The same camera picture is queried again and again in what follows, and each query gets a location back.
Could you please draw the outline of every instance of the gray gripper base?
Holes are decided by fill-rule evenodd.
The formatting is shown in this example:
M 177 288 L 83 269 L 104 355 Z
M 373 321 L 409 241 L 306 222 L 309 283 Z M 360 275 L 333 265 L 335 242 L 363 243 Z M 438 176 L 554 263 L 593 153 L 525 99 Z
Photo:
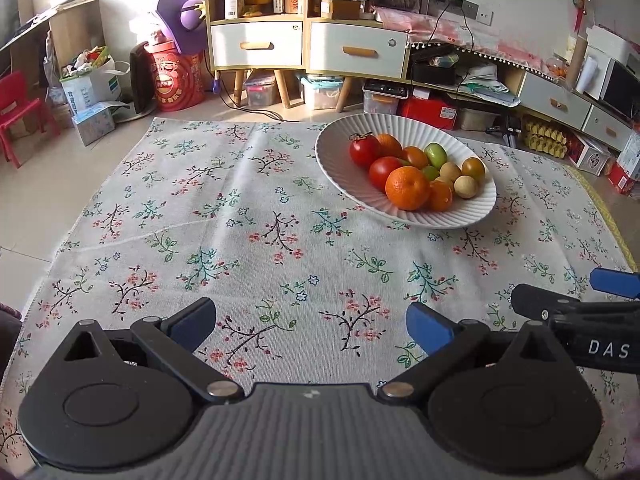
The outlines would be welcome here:
M 368 385 L 257 384 L 207 408 L 152 462 L 112 473 L 45 466 L 29 480 L 506 480 L 447 454 L 414 410 L 377 402 Z M 529 480 L 587 480 L 583 468 Z

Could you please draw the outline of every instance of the white plate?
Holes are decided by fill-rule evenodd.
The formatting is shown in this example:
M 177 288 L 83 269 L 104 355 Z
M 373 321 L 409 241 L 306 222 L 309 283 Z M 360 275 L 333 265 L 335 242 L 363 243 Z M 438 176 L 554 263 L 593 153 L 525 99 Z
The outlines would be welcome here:
M 457 165 L 470 156 L 477 156 L 462 142 L 442 130 L 404 117 L 385 114 L 359 114 L 343 117 L 328 124 L 316 140 L 316 157 L 327 178 L 349 198 L 392 220 L 429 229 L 455 229 L 481 221 L 494 208 L 495 182 L 489 171 L 481 192 L 470 200 L 455 197 L 448 211 L 402 211 L 384 193 L 369 182 L 367 172 L 357 167 L 349 156 L 349 136 L 354 133 L 388 133 L 405 148 L 424 148 L 437 142 Z

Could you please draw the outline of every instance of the red plastic chair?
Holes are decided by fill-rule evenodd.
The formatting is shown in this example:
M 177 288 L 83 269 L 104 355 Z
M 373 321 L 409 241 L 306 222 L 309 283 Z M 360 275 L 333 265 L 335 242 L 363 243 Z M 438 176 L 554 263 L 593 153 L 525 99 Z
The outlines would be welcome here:
M 49 107 L 40 98 L 29 101 L 27 99 L 27 83 L 21 72 L 13 72 L 0 79 L 0 110 L 5 110 L 15 103 L 11 110 L 0 113 L 0 147 L 4 151 L 4 158 L 8 162 L 12 160 L 16 168 L 20 168 L 20 162 L 15 156 L 9 138 L 9 126 L 19 121 L 29 112 L 38 114 L 38 124 L 44 133 L 45 123 L 51 125 L 55 135 L 60 134 L 60 129 L 53 118 Z

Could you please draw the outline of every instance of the red box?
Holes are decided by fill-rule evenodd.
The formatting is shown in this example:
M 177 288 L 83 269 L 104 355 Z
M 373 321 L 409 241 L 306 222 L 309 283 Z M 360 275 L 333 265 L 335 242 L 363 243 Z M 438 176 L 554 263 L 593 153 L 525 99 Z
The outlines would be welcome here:
M 625 173 L 625 170 L 620 168 L 617 162 L 614 163 L 613 168 L 611 168 L 609 181 L 616 188 L 616 191 L 623 195 L 629 194 L 633 186 L 636 184 L 636 181 L 632 180 L 631 177 Z
M 441 130 L 453 130 L 457 111 L 440 99 L 419 99 L 411 96 L 400 101 L 398 115 L 430 124 Z

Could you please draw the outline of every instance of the beige floor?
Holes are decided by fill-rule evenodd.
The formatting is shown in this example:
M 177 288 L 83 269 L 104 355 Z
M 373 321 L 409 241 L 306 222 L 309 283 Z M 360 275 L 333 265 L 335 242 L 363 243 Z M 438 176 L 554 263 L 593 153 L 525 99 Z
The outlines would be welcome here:
M 290 110 L 281 105 L 271 109 L 288 120 L 332 121 L 338 117 L 331 110 L 310 114 L 301 105 Z M 362 111 L 357 106 L 348 110 Z M 267 120 L 261 115 L 229 110 L 209 94 L 207 101 L 188 110 L 158 112 L 122 124 L 88 147 L 82 145 L 74 130 L 64 131 L 57 138 L 36 134 L 18 140 L 14 150 L 22 167 L 16 170 L 0 158 L 0 303 L 23 308 L 92 194 L 140 140 L 156 115 L 184 120 Z M 491 139 L 469 132 L 465 136 Z M 636 260 L 640 260 L 640 203 L 615 195 L 606 179 L 597 179 L 596 187 L 611 206 Z

